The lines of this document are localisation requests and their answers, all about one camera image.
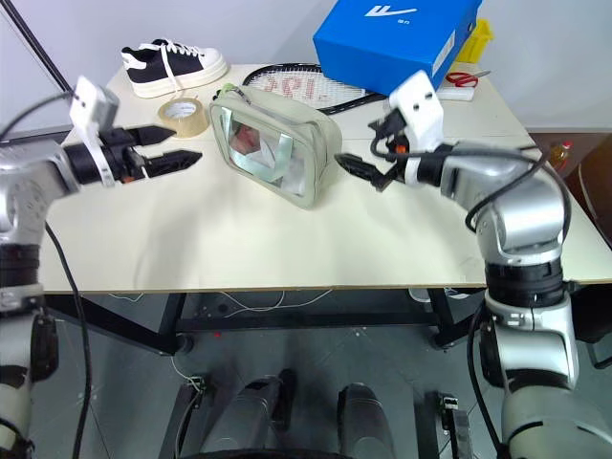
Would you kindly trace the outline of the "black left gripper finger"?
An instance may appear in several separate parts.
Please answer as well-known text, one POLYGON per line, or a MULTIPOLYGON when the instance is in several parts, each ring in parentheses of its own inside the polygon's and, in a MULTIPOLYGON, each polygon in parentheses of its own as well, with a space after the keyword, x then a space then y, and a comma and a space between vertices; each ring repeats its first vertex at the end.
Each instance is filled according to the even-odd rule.
POLYGON ((148 178, 154 178, 188 169, 202 158, 200 152, 175 150, 158 157, 145 158, 143 168, 148 178))
POLYGON ((131 136, 137 146, 149 146, 162 143, 173 137, 176 132, 173 129, 160 125, 146 125, 131 129, 131 136))

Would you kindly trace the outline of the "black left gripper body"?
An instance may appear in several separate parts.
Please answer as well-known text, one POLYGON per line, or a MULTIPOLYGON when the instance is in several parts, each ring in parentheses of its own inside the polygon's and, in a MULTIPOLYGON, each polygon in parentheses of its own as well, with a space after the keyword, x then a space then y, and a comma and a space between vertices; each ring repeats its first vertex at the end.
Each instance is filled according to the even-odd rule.
POLYGON ((98 133, 101 148, 116 182, 128 184, 144 179, 144 159, 135 150, 142 145, 140 128, 113 128, 98 133))

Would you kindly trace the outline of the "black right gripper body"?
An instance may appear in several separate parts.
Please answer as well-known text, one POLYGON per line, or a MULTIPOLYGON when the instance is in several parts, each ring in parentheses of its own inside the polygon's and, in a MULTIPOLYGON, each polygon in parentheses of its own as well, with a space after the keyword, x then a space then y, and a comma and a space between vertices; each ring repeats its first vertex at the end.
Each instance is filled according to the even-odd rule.
POLYGON ((375 132, 370 143, 371 153, 393 163, 384 173, 388 177, 388 184, 397 181, 404 184, 405 168, 410 150, 409 140, 404 133, 406 122, 399 109, 393 109, 380 120, 373 120, 368 127, 375 132))

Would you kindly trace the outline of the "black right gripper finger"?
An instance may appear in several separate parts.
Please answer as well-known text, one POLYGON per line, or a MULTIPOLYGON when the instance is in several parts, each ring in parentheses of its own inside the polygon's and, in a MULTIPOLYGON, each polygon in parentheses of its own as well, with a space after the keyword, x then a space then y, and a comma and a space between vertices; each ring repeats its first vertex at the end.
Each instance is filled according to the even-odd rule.
POLYGON ((338 165, 350 175, 358 178, 380 178, 383 174, 373 164, 365 162, 362 157, 340 153, 335 155, 338 165))
POLYGON ((345 170, 350 175, 365 180, 379 192, 384 191, 388 187, 388 177, 382 174, 375 166, 347 166, 345 170))

